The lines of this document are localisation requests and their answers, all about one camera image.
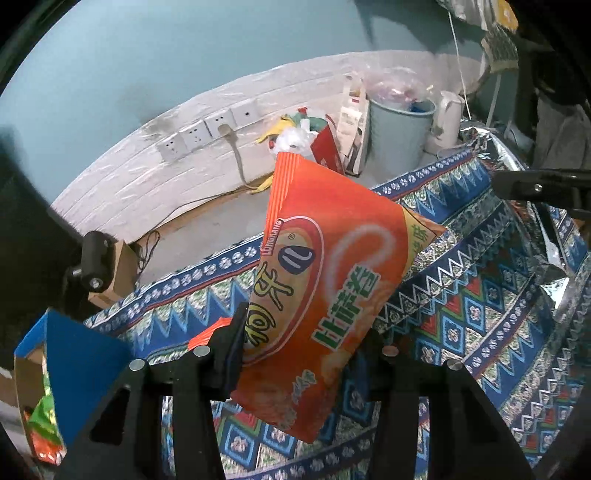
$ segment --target white plastic bag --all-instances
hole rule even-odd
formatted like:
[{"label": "white plastic bag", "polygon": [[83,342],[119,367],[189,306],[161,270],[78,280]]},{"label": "white plastic bag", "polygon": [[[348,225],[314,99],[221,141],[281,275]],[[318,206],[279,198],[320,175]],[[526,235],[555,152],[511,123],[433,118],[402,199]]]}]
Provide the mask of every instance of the white plastic bag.
[{"label": "white plastic bag", "polygon": [[299,127],[287,127],[275,140],[275,146],[271,150],[277,158],[279,152],[297,153],[308,160],[314,160],[311,145],[316,138],[315,132],[310,132],[310,121],[307,120],[308,129]]}]

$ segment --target orange snack bag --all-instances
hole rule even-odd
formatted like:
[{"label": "orange snack bag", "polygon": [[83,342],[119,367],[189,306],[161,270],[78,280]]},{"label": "orange snack bag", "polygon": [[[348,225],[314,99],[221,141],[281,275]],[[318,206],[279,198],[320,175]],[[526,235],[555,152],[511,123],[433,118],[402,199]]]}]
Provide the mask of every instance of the orange snack bag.
[{"label": "orange snack bag", "polygon": [[312,442],[341,372],[440,225],[297,154],[277,158],[232,398]]}]

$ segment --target white electric kettle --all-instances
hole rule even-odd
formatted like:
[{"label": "white electric kettle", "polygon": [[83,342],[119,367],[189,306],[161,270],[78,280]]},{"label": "white electric kettle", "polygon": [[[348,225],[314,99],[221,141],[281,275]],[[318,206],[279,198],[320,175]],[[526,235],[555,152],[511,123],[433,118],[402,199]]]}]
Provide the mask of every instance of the white electric kettle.
[{"label": "white electric kettle", "polygon": [[464,99],[457,93],[441,91],[441,101],[433,119],[433,127],[425,144],[425,151],[437,154],[458,144]]}]

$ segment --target patterned tablecloth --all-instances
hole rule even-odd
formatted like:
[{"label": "patterned tablecloth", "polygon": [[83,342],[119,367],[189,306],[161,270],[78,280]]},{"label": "patterned tablecloth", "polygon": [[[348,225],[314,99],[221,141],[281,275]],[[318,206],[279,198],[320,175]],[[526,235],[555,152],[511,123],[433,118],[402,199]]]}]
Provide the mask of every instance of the patterned tablecloth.
[{"label": "patterned tablecloth", "polygon": [[[590,258],[573,221],[551,209],[573,272],[569,300],[555,312],[535,283],[522,220],[490,187],[485,150],[466,150],[388,181],[374,191],[448,231],[417,257],[375,321],[386,343],[440,364],[461,359],[498,409],[533,465],[560,430],[583,379],[573,362],[591,303]],[[125,339],[150,363],[185,353],[190,338],[248,299],[261,235],[142,287],[86,321]],[[174,471],[171,401],[163,409],[163,461]],[[228,478],[362,479],[379,404],[366,402],[345,371],[318,439],[305,444],[239,405],[212,403]],[[418,478],[426,477],[428,403],[420,404]]]}]

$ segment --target white brick wall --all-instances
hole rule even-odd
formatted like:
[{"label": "white brick wall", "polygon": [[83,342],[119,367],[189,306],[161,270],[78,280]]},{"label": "white brick wall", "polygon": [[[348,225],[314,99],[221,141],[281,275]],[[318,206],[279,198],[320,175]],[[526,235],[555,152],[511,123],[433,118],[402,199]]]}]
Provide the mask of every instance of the white brick wall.
[{"label": "white brick wall", "polygon": [[[465,57],[461,61],[470,83],[478,76],[480,62]],[[252,180],[273,171],[266,146],[254,140],[280,114],[306,105],[335,115],[345,74],[391,66],[412,68],[436,90],[460,89],[455,56],[426,51],[347,53],[279,66],[201,93],[156,117],[98,158],[51,206],[82,234],[101,230],[131,242],[207,200],[180,207],[183,203],[241,185],[224,139],[174,164],[161,161],[158,140],[221,108],[257,98],[263,121],[238,131],[245,176]]]}]

